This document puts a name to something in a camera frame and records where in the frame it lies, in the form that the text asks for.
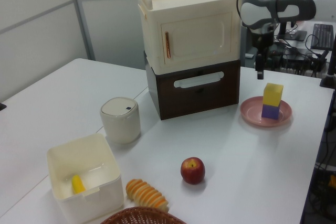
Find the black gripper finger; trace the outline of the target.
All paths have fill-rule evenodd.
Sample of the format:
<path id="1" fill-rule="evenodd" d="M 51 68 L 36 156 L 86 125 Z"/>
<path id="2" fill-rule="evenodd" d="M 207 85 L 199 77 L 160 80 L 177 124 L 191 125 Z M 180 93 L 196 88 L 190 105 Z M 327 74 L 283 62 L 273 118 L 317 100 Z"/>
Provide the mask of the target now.
<path id="1" fill-rule="evenodd" d="M 257 79 L 264 79 L 264 58 L 262 54 L 257 54 L 255 60 L 255 70 L 257 71 Z"/>

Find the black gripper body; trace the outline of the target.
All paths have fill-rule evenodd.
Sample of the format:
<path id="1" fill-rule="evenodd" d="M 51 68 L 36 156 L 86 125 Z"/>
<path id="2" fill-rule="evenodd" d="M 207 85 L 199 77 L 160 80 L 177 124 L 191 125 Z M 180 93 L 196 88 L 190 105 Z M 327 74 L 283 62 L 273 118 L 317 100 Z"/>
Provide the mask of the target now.
<path id="1" fill-rule="evenodd" d="M 268 31 L 266 33 L 251 33 L 251 43 L 258 51 L 264 51 L 274 43 L 274 31 Z"/>

